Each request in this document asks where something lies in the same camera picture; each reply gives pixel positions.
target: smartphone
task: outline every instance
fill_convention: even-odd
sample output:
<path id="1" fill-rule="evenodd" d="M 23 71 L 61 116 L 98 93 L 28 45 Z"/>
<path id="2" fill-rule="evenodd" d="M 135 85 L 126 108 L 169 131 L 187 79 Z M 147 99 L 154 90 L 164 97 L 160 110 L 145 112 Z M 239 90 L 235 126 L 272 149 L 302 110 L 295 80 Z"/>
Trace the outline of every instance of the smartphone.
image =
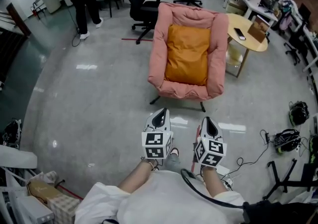
<path id="1" fill-rule="evenodd" d="M 243 33 L 241 32 L 240 29 L 234 28 L 234 31 L 237 32 L 237 35 L 238 35 L 240 40 L 246 40 L 245 36 L 243 35 Z"/>

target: white shirt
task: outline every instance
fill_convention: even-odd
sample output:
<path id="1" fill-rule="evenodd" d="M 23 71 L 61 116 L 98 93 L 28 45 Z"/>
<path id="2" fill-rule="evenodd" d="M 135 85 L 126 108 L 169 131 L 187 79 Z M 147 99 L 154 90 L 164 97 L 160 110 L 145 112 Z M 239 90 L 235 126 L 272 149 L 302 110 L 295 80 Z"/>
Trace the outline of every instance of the white shirt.
<path id="1" fill-rule="evenodd" d="M 210 197 L 204 184 L 189 178 L 193 186 Z M 233 191 L 217 200 L 242 205 Z M 76 210 L 75 224 L 100 224 L 114 219 L 120 224 L 236 224 L 243 222 L 243 210 L 215 205 L 196 194 L 178 173 L 153 171 L 149 180 L 129 194 L 115 186 L 96 183 Z"/>

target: pink armchair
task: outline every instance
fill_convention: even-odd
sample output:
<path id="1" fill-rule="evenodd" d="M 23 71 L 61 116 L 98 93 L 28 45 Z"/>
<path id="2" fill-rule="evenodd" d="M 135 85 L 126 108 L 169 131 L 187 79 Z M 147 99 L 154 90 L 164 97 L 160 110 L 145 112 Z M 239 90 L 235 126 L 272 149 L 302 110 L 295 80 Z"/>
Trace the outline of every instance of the pink armchair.
<path id="1" fill-rule="evenodd" d="M 206 86 L 189 85 L 164 80 L 167 64 L 168 28 L 172 24 L 211 29 L 208 49 L 208 80 Z M 161 3 L 155 26 L 153 49 L 150 56 L 148 82 L 158 90 L 159 96 L 202 101 L 215 98 L 224 91 L 225 59 L 228 39 L 228 16 L 222 13 L 181 4 Z"/>

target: gray floor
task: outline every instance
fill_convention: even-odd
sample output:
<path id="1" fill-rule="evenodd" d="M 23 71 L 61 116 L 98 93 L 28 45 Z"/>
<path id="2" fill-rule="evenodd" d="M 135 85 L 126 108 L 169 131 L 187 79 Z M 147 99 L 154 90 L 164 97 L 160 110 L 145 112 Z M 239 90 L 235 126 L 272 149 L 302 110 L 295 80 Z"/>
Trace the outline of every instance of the gray floor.
<path id="1" fill-rule="evenodd" d="M 0 93 L 0 128 L 4 128 L 12 118 L 21 119 L 35 83 L 52 50 L 73 24 L 66 8 L 54 14 L 40 13 L 41 20 L 31 17 L 26 21 L 31 36 L 23 43 L 7 74 L 5 87 Z"/>
<path id="2" fill-rule="evenodd" d="M 203 6 L 224 12 L 222 3 L 204 0 Z M 150 106 L 157 95 L 147 82 L 152 43 L 121 40 L 140 33 L 131 30 L 134 21 L 127 6 L 114 9 L 113 18 L 108 11 L 101 16 L 103 26 L 95 29 L 90 24 L 91 36 L 78 47 L 57 47 L 50 55 L 36 84 L 43 91 L 33 91 L 22 133 L 22 147 L 37 154 L 39 168 L 55 170 L 65 186 L 81 196 L 97 181 L 116 185 L 127 176 L 143 155 L 146 118 L 162 107 L 170 110 L 174 144 L 188 169 L 196 130 L 206 115 L 227 128 L 223 132 L 228 152 L 222 165 L 235 170 L 238 157 L 255 161 L 266 148 L 260 130 L 272 135 L 291 127 L 290 101 L 305 101 L 311 114 L 317 112 L 303 65 L 293 66 L 284 40 L 275 32 L 266 52 L 250 52 L 239 78 L 226 74 L 224 94 L 205 101 L 207 113 L 192 101 L 160 99 Z M 310 121 L 300 128 L 304 137 L 310 134 Z M 275 160 L 282 176 L 293 157 L 300 161 L 292 178 L 300 178 L 308 153 L 302 158 L 295 151 L 279 156 L 269 147 L 259 162 L 232 175 L 234 190 L 256 203 L 272 184 L 266 163 Z"/>

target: orange cushion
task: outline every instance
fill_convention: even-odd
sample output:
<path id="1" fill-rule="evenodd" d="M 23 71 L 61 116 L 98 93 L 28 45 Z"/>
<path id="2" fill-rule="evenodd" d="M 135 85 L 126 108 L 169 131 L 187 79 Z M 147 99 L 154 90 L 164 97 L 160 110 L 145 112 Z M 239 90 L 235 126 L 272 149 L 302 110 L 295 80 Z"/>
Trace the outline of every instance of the orange cushion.
<path id="1" fill-rule="evenodd" d="M 167 81 L 206 85 L 210 30 L 171 25 L 168 32 Z"/>

